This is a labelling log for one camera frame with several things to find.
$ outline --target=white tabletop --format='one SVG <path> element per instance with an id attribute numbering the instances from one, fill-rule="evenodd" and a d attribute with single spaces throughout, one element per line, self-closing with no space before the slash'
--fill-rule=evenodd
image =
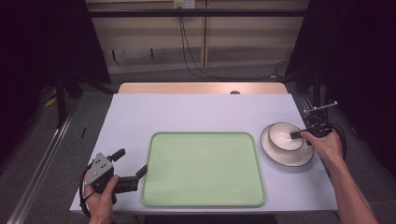
<path id="1" fill-rule="evenodd" d="M 262 130 L 276 122 L 303 129 L 304 123 L 290 94 L 116 94 L 107 112 L 92 159 L 125 148 L 114 162 L 119 176 L 134 175 L 146 164 L 149 141 L 156 132 L 247 132 L 256 144 L 266 199 L 259 207 L 160 207 L 141 200 L 139 190 L 118 194 L 115 212 L 137 214 L 275 213 L 337 210 L 332 183 L 315 154 L 297 168 L 272 161 L 262 150 Z M 70 210 L 80 212 L 78 194 Z"/>

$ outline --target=light green tray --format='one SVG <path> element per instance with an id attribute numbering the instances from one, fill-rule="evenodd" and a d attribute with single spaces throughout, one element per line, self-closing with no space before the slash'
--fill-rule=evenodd
<path id="1" fill-rule="evenodd" d="M 142 190 L 147 205 L 243 205 L 265 200 L 249 133 L 155 133 Z"/>

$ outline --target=table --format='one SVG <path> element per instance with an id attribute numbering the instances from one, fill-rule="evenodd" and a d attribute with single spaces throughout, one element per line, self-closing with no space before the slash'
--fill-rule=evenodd
<path id="1" fill-rule="evenodd" d="M 279 83 L 131 83 L 122 85 L 120 93 L 114 96 L 107 113 L 92 153 L 93 158 L 97 152 L 110 155 L 124 147 L 127 154 L 115 162 L 116 173 L 120 176 L 134 175 L 134 172 L 145 164 L 149 139 L 156 132 L 247 132 L 256 142 L 267 198 L 259 207 L 147 206 L 141 201 L 140 190 L 143 184 L 141 182 L 139 191 L 118 196 L 114 211 L 147 215 L 273 214 L 337 210 L 332 184 L 317 154 L 307 165 L 290 168 L 271 161 L 261 148 L 259 138 L 262 130 L 269 124 L 285 121 L 304 128 L 298 109 L 291 95 L 285 93 L 285 89 Z M 199 90 L 208 94 L 197 94 Z M 228 94 L 230 91 L 252 94 L 230 95 Z M 275 92 L 275 94 L 257 94 L 270 92 Z M 78 195 L 70 210 L 80 212 Z"/>

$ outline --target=human hand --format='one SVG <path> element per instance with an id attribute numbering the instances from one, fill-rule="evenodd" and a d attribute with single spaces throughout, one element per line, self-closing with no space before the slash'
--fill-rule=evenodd
<path id="1" fill-rule="evenodd" d="M 85 188 L 84 198 L 87 199 L 87 204 L 91 213 L 90 224 L 109 224 L 112 222 L 113 202 L 111 201 L 111 197 L 114 188 L 117 186 L 119 178 L 120 177 L 118 175 L 113 175 L 108 180 L 106 188 L 102 194 L 95 193 L 91 185 Z"/>
<path id="2" fill-rule="evenodd" d="M 309 132 L 302 131 L 300 135 L 309 141 L 328 168 L 333 168 L 338 162 L 344 162 L 340 136 L 332 131 L 322 138 L 316 138 Z"/>

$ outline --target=human arm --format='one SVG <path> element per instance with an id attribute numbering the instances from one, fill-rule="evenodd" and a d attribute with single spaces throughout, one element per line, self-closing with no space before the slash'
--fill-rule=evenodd
<path id="1" fill-rule="evenodd" d="M 119 176 L 113 175 L 107 182 L 102 194 L 94 193 L 91 185 L 85 188 L 84 197 L 88 197 L 87 204 L 91 213 L 90 224 L 109 224 L 112 222 L 113 202 L 111 201 L 111 195 L 119 178 Z"/>
<path id="2" fill-rule="evenodd" d="M 342 144 L 336 132 L 323 138 L 316 138 L 308 132 L 301 136 L 311 142 L 315 151 L 324 160 L 329 169 L 339 216 L 343 224 L 375 224 L 378 223 L 374 213 L 363 200 L 356 183 L 347 169 L 342 156 Z"/>

